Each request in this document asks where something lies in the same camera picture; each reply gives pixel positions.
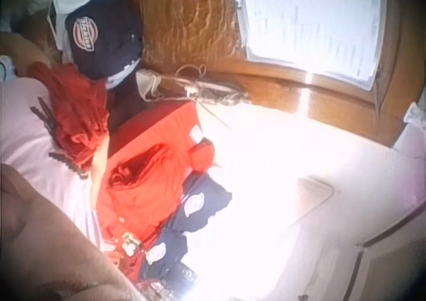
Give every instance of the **cap logo patch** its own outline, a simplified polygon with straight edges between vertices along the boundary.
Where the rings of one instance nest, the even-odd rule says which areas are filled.
[[[158,246],[153,246],[148,253],[146,254],[146,261],[149,265],[152,265],[154,262],[162,259],[166,255],[166,244],[162,242]]]
[[[199,211],[204,205],[204,193],[201,192],[195,196],[191,196],[188,201],[185,202],[184,211],[188,218],[194,212]]]
[[[95,42],[98,39],[98,27],[88,18],[77,18],[73,27],[74,42],[78,48],[85,51],[95,51]]]

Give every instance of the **paper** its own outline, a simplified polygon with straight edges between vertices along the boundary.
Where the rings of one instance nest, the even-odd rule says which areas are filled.
[[[244,0],[248,48],[311,73],[371,87],[377,68],[381,0]]]

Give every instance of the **baseball cap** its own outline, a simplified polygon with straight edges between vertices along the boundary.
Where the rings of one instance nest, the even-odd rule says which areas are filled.
[[[90,0],[65,27],[75,64],[92,80],[121,73],[142,55],[142,20],[130,0]]]
[[[152,248],[144,256],[139,279],[162,280],[186,253],[188,253],[186,237],[172,229],[163,228]]]
[[[193,172],[184,183],[184,198],[167,226],[179,232],[196,232],[208,219],[226,208],[232,193],[218,184],[208,173]]]

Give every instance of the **wooden wall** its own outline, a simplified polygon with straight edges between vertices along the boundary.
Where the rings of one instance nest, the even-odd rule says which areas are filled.
[[[309,117],[391,147],[405,111],[425,82],[423,0],[387,0],[380,76],[372,91],[335,79],[249,63],[241,47],[234,0],[133,0],[144,18],[144,63],[162,73],[205,64],[208,75],[242,85],[253,102],[297,110],[300,89],[311,90]]]

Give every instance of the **red fabric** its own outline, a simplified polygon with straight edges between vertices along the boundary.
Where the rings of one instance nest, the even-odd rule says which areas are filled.
[[[49,90],[57,121],[56,142],[64,155],[88,171],[97,147],[108,135],[105,83],[91,81],[73,65],[50,69],[44,63],[34,63],[28,76]]]
[[[105,240],[120,250],[121,236],[135,234],[145,249],[155,243],[163,221],[178,207],[183,182],[211,165],[214,148],[197,145],[190,131],[199,125],[193,103],[162,103],[139,113],[110,137],[110,158],[97,214]],[[141,252],[123,261],[122,271],[138,282]]]
[[[176,210],[187,168],[170,147],[157,144],[111,171],[108,189],[127,232],[146,240]]]

